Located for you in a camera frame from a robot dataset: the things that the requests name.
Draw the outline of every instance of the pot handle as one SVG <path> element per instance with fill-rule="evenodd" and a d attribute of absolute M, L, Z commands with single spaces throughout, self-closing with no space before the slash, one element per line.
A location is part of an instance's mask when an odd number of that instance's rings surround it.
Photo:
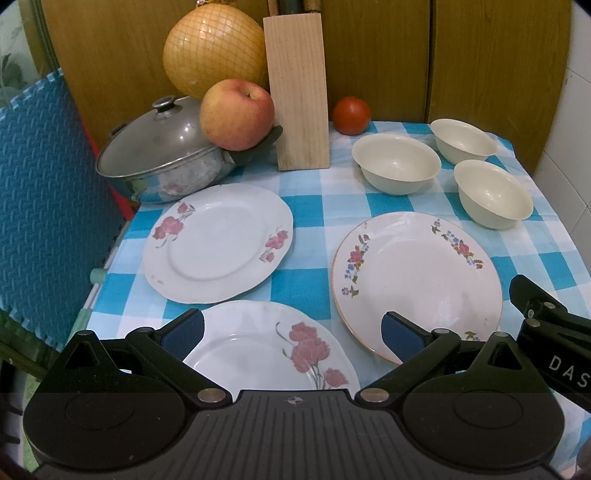
<path fill-rule="evenodd" d="M 123 122 L 120 125 L 117 125 L 111 132 L 109 133 L 109 139 L 113 138 L 119 132 L 121 132 L 125 127 L 129 125 L 129 122 Z"/>
<path fill-rule="evenodd" d="M 236 165 L 243 167 L 248 164 L 255 155 L 268 154 L 271 151 L 273 144 L 279 139 L 282 133 L 283 127 L 281 125 L 276 125 L 271 128 L 269 134 L 254 147 L 242 151 L 228 151 L 228 153 Z"/>

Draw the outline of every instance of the checkered tablecloth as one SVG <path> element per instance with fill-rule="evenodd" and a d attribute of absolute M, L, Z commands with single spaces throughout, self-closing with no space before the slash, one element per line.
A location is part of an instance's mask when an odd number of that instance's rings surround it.
<path fill-rule="evenodd" d="M 428 125 L 375 122 L 366 134 L 372 132 L 409 135 L 435 149 Z M 351 147 L 359 137 L 346 137 L 334 130 L 330 132 L 331 166 L 326 170 L 279 172 L 274 154 L 237 168 L 224 183 L 243 181 L 272 190 L 294 216 L 294 242 L 278 269 L 237 299 L 277 301 L 318 320 L 343 345 L 361 386 L 369 384 L 392 365 L 364 349 L 344 327 L 330 292 L 330 265 L 340 242 L 353 227 L 376 215 L 406 210 L 454 222 L 480 243 L 501 279 L 502 330 L 517 336 L 523 319 L 508 297 L 509 282 L 518 273 L 554 295 L 570 312 L 589 317 L 591 278 L 581 256 L 548 201 L 515 158 L 510 143 L 492 136 L 498 152 L 488 161 L 515 175 L 534 199 L 533 215 L 507 231 L 488 230 L 470 220 L 460 204 L 453 166 L 443 159 L 442 170 L 428 190 L 403 197 L 380 193 L 363 178 L 351 157 Z M 189 307 L 163 298 L 143 275 L 145 240 L 167 208 L 143 206 L 129 226 L 88 324 L 100 338 L 122 338 L 140 326 L 159 328 Z M 578 407 L 566 400 L 561 402 L 567 411 L 567 429 L 554 464 L 562 470 L 573 463 L 582 438 L 591 433 L 591 421 Z"/>

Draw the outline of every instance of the wooden knife block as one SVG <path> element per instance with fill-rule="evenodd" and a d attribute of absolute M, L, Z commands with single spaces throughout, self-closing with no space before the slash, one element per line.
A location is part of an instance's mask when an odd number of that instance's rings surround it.
<path fill-rule="evenodd" d="M 263 19 L 279 170 L 329 168 L 329 119 L 320 14 Z"/>

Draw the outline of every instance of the pot lid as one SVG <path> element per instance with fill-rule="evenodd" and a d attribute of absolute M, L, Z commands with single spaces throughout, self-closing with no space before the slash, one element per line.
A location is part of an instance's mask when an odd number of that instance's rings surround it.
<path fill-rule="evenodd" d="M 153 110 L 113 131 L 99 155 L 98 172 L 106 177 L 145 173 L 212 147 L 199 125 L 200 105 L 191 97 L 156 100 Z"/>

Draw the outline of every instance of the red apple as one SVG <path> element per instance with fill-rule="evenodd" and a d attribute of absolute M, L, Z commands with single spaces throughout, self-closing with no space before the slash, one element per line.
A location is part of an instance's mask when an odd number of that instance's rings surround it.
<path fill-rule="evenodd" d="M 222 80 L 201 101 L 201 130 L 211 143 L 226 150 L 254 147 L 267 136 L 274 121 L 271 95 L 246 80 Z"/>

